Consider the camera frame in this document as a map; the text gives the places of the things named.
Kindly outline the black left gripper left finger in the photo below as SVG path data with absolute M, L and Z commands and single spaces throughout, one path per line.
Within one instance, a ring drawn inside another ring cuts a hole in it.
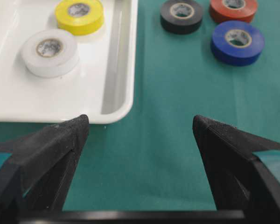
M 62 213 L 89 119 L 74 119 L 0 143 L 0 224 L 48 222 Z

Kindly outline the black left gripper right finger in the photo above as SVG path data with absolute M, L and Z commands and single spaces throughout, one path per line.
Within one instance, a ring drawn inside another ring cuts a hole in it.
M 193 135 L 219 210 L 242 210 L 255 224 L 280 224 L 280 181 L 256 153 L 280 143 L 196 115 Z

